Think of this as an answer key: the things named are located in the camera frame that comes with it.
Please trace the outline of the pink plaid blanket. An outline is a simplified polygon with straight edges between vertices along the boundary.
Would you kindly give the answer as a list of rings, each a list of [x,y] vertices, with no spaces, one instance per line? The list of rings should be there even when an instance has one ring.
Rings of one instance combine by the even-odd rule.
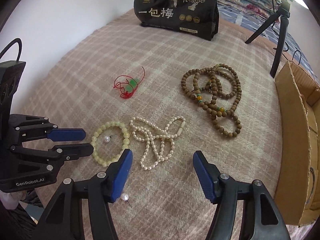
[[[274,194],[281,165],[282,130],[277,90],[270,68],[273,46],[262,37],[245,44],[247,33],[226,21],[212,41],[158,28],[144,28],[133,11],[96,30],[68,52],[23,107],[63,128],[82,128],[86,141],[108,121],[137,116],[160,128],[176,116],[186,126],[169,161],[151,171],[140,167],[145,144],[130,141],[133,164],[124,191],[131,207],[110,206],[120,239],[205,239],[215,206],[207,200],[193,168],[201,150],[210,163],[239,181],[263,181]],[[209,115],[181,89],[191,69],[231,66],[242,98],[236,109],[242,129],[223,137]],[[120,75],[145,78],[130,99],[113,89]]]

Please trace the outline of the cardboard box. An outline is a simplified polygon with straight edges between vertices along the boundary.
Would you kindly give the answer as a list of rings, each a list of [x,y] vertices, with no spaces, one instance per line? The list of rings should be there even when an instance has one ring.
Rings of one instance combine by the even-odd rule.
[[[319,84],[293,61],[275,83],[283,150],[274,201],[286,224],[305,226],[319,217]]]

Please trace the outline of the pearl earring near gripper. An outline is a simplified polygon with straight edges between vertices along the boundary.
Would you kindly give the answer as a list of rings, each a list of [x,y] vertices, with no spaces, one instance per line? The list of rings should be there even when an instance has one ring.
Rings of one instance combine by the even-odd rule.
[[[129,195],[127,193],[122,193],[120,196],[121,200],[123,200],[124,202],[126,202],[127,204],[129,204],[129,206],[131,207],[132,205],[129,202]]]

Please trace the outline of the black snack bag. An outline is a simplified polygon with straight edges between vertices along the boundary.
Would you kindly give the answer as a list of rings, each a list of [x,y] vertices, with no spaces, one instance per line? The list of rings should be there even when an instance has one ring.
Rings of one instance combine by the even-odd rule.
[[[134,0],[143,27],[163,28],[212,40],[219,29],[217,0]]]

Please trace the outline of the black tripod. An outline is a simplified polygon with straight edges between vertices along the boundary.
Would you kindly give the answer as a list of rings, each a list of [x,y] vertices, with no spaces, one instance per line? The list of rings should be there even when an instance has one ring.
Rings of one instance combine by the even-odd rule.
[[[278,36],[278,43],[276,48],[276,54],[274,56],[274,61],[270,70],[270,75],[274,78],[279,67],[280,58],[283,53],[283,48],[285,44],[285,38],[287,33],[287,28],[289,25],[290,17],[290,4],[287,0],[281,0],[278,10],[273,13],[246,41],[245,44],[250,44],[255,40],[260,34],[263,33],[269,26],[271,26],[276,19],[280,19],[280,31]]]

